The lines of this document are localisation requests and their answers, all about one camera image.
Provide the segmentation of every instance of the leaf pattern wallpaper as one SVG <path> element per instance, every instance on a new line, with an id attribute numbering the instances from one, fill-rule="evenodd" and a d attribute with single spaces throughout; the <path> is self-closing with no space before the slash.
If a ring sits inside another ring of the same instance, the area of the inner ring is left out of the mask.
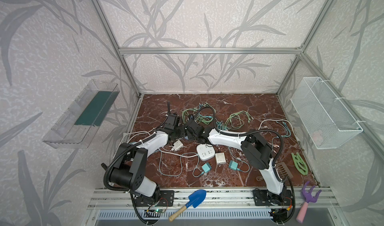
<path id="1" fill-rule="evenodd" d="M 136 94 L 88 0 L 0 2 L 0 225 L 78 225 Z M 90 79 L 121 91 L 91 145 L 43 143 Z"/>
<path id="2" fill-rule="evenodd" d="M 120 47 L 299 47 L 324 0 L 99 0 Z M 294 55 L 125 55 L 143 92 L 276 92 Z"/>
<path id="3" fill-rule="evenodd" d="M 337 0 L 306 53 L 383 138 L 383 0 Z M 331 186 L 350 225 L 384 221 L 384 162 L 360 136 L 333 150 L 313 145 L 290 98 L 303 77 L 300 63 L 280 95 L 316 177 Z"/>

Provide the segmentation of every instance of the blue shovel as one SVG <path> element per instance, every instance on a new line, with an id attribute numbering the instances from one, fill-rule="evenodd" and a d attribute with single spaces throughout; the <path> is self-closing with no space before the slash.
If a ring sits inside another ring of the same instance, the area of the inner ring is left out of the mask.
<path id="1" fill-rule="evenodd" d="M 188 196 L 189 202 L 168 218 L 169 221 L 170 222 L 174 221 L 175 218 L 177 218 L 182 212 L 184 212 L 187 208 L 189 208 L 189 206 L 192 205 L 194 208 L 199 206 L 199 204 L 201 204 L 202 201 L 204 201 L 206 195 L 207 195 L 207 191 L 196 190 L 194 193 Z"/>

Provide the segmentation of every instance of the clear plastic bin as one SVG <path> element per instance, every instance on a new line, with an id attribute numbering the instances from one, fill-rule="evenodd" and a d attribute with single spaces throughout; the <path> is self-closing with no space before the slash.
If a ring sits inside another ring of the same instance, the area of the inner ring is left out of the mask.
<path id="1" fill-rule="evenodd" d="M 116 83 L 92 79 L 43 142 L 54 148 L 87 148 L 119 92 Z"/>

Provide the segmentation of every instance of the green mat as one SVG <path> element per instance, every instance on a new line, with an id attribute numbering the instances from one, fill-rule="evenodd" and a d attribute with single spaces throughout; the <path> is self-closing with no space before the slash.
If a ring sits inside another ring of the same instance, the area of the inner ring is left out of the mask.
<path id="1" fill-rule="evenodd" d="M 75 125 L 100 126 L 119 92 L 99 91 L 81 113 Z"/>

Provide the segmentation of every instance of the pink handle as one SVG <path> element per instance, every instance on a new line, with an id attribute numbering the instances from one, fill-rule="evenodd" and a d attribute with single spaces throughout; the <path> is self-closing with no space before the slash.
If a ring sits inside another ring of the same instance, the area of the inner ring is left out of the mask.
<path id="1" fill-rule="evenodd" d="M 307 213 L 307 208 L 308 208 L 308 203 L 305 202 L 305 203 L 301 206 L 301 209 L 300 209 L 300 211 L 299 211 L 299 214 L 298 214 L 297 217 L 296 217 L 296 220 L 297 220 L 299 223 L 303 223 L 305 214 Z"/>

